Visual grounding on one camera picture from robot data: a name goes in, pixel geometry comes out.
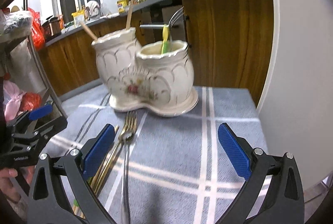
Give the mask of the person left hand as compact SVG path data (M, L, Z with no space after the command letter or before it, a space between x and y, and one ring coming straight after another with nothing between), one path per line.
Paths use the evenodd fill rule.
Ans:
M31 184L33 175L34 175L35 166L25 167L23 168L24 178L27 184ZM13 186L11 179L16 178L18 172L16 169L4 168L1 169L1 191L3 194L10 200L11 202L17 204L21 197L17 192L16 188Z

